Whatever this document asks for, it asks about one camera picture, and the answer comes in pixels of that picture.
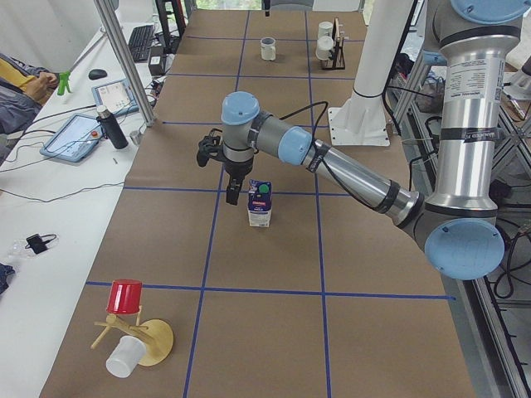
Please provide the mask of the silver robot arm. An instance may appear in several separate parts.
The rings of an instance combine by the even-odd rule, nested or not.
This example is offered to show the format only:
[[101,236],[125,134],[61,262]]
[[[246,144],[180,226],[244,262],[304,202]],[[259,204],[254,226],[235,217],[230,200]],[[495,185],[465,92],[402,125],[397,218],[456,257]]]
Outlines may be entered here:
[[256,152],[305,166],[353,198],[390,217],[453,279],[483,277],[504,257],[490,199],[490,174],[506,55],[519,43],[527,1],[433,1],[426,43],[446,59],[446,87],[434,192],[424,197],[364,167],[301,127],[261,110],[245,91],[222,104],[222,153],[236,204]]

